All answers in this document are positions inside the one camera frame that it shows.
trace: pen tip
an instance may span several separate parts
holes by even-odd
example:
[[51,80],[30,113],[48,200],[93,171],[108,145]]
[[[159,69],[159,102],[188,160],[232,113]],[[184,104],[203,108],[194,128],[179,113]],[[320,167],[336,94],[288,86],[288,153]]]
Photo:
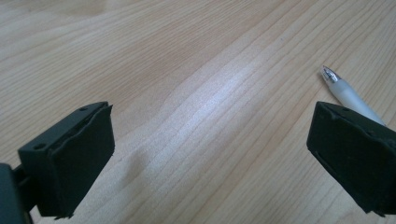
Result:
[[330,85],[333,84],[334,82],[338,81],[341,79],[335,72],[326,67],[325,65],[322,65],[321,73],[323,76],[323,79],[326,81],[326,84]]

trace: wooden table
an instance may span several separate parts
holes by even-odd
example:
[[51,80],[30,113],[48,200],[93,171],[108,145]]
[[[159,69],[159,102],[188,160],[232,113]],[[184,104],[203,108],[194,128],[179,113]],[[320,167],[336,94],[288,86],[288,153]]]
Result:
[[56,223],[394,223],[306,148],[323,64],[396,129],[394,0],[1,1],[0,162],[109,101],[115,153]]

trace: black object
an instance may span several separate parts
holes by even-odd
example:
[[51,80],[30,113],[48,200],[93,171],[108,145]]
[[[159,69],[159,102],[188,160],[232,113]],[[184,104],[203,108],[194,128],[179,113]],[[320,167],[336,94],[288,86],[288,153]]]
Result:
[[317,102],[307,146],[364,212],[396,214],[396,132]]
[[86,105],[19,149],[14,171],[0,164],[0,223],[71,217],[114,152],[111,105]]

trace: pen barrel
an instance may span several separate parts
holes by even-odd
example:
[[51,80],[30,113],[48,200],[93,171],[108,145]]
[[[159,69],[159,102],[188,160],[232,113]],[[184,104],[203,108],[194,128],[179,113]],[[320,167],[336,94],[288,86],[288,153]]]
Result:
[[359,97],[359,95],[343,79],[333,83],[330,87],[332,94],[345,107],[352,109],[364,117],[385,126],[384,121]]

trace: pen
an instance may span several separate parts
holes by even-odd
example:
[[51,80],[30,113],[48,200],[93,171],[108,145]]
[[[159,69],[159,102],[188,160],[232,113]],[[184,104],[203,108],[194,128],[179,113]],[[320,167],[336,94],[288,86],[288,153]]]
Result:
[[364,117],[371,119],[385,126],[384,121],[359,97],[359,95],[343,79],[332,71],[332,69],[323,66],[322,76],[329,86],[332,94],[345,107],[352,109]]

